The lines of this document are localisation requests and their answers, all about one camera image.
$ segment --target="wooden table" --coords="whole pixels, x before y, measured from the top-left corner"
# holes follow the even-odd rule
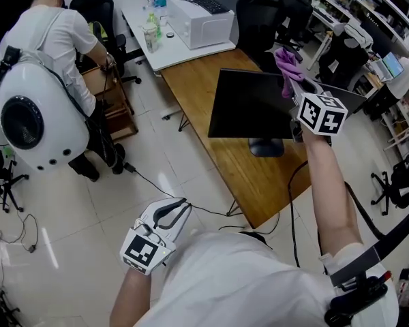
[[[131,136],[138,132],[132,115],[134,111],[125,94],[121,77],[116,67],[108,75],[100,67],[88,70],[82,74],[85,84],[95,98],[103,100],[109,105],[105,110],[110,136],[114,141]]]
[[[161,74],[237,204],[257,228],[289,204],[288,181],[307,155],[304,144],[291,140],[284,140],[284,156],[263,158],[252,155],[247,139],[208,138],[221,68],[260,71],[241,50],[231,50],[163,69]],[[309,170],[304,168],[292,182],[292,197],[310,184]]]

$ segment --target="person in background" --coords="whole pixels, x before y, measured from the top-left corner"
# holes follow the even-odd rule
[[[114,145],[108,132],[103,104],[89,92],[76,67],[76,49],[104,67],[112,66],[115,61],[92,34],[83,16],[64,7],[64,0],[33,0],[31,7],[21,14],[17,23],[1,40],[0,62],[8,46],[25,49],[33,40],[41,40],[38,50],[52,57],[63,73],[68,75],[78,93],[76,101],[90,118],[87,121],[87,148],[95,151],[112,167],[114,174],[120,174],[123,171],[124,148],[120,144]],[[69,165],[93,182],[100,177],[84,154]]]
[[[335,153],[322,136],[303,130],[318,225],[320,260],[332,275],[364,251],[353,202]],[[224,326],[317,327],[330,301],[343,292],[330,277],[295,268],[243,233],[204,233],[179,246],[167,263],[160,299],[150,307],[151,276],[129,269],[117,296],[110,327]],[[386,272],[382,264],[367,277]],[[352,326],[396,326],[393,282],[380,300],[357,313]]]
[[[384,112],[396,104],[409,91],[409,58],[396,56],[403,72],[367,100],[363,107],[372,121],[379,119]]]

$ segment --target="monitor stand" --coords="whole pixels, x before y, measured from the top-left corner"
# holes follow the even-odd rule
[[[248,145],[257,157],[281,157],[285,153],[283,140],[277,138],[249,138]]]

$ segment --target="wooden tabletop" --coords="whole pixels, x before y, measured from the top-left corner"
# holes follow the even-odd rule
[[[304,145],[292,140],[284,140],[284,156],[264,158],[252,155],[247,139],[208,138],[221,68],[260,71],[241,50],[231,50],[163,69],[161,74],[237,204],[257,228],[289,204],[288,181],[307,155]],[[292,182],[292,197],[310,184],[309,171],[304,168]]]

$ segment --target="laptop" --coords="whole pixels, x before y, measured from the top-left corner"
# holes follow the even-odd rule
[[[370,63],[376,75],[382,82],[389,82],[403,72],[403,67],[392,52],[383,59]]]

